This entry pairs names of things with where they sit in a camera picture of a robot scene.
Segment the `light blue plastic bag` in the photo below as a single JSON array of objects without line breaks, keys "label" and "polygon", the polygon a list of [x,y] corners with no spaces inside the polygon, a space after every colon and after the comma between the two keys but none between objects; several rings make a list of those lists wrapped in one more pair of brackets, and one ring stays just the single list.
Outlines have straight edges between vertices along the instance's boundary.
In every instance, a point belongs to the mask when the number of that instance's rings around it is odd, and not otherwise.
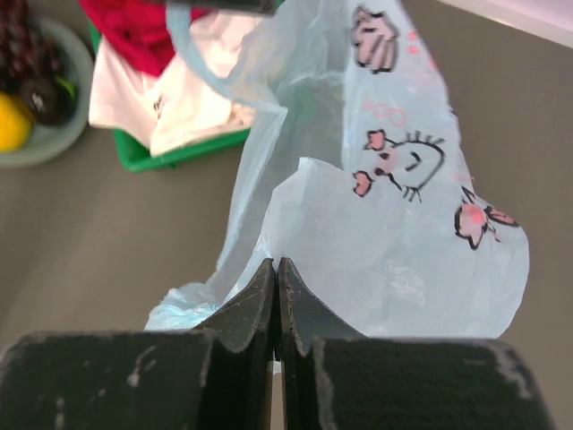
[{"label": "light blue plastic bag", "polygon": [[287,1],[217,77],[167,27],[189,70],[255,111],[214,274],[170,290],[150,331],[190,329],[267,258],[289,258],[330,310],[372,337],[497,338],[518,310],[528,241],[478,197],[458,119],[398,1]]}]

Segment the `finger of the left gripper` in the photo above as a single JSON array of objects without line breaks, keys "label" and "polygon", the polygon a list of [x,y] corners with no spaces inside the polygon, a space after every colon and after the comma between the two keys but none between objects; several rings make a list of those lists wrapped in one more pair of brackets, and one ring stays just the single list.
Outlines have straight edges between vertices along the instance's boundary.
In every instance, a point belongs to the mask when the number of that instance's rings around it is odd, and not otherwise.
[{"label": "finger of the left gripper", "polygon": [[256,14],[274,14],[278,9],[275,0],[174,0],[167,3]]}]

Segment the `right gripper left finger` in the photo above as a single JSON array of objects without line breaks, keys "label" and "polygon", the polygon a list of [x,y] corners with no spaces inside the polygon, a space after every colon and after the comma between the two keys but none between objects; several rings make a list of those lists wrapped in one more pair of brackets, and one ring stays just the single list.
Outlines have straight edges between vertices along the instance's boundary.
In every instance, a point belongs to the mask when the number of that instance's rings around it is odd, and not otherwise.
[{"label": "right gripper left finger", "polygon": [[43,332],[1,356],[4,429],[266,429],[276,272],[187,331]]}]

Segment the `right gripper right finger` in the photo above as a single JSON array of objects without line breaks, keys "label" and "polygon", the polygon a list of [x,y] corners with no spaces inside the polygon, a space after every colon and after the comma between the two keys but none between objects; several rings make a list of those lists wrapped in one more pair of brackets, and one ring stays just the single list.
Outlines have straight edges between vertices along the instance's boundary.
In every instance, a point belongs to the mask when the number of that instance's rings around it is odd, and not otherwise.
[{"label": "right gripper right finger", "polygon": [[552,429],[536,380],[499,340],[374,339],[278,266],[288,429]]}]

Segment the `dark red grape bunch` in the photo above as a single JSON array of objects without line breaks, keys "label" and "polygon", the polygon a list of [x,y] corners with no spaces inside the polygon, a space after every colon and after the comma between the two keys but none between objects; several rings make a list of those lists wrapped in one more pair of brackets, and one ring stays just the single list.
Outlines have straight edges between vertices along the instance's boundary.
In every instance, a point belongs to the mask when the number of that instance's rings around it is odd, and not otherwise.
[{"label": "dark red grape bunch", "polygon": [[29,78],[65,74],[56,41],[30,13],[27,1],[1,1],[1,92],[15,94]]}]

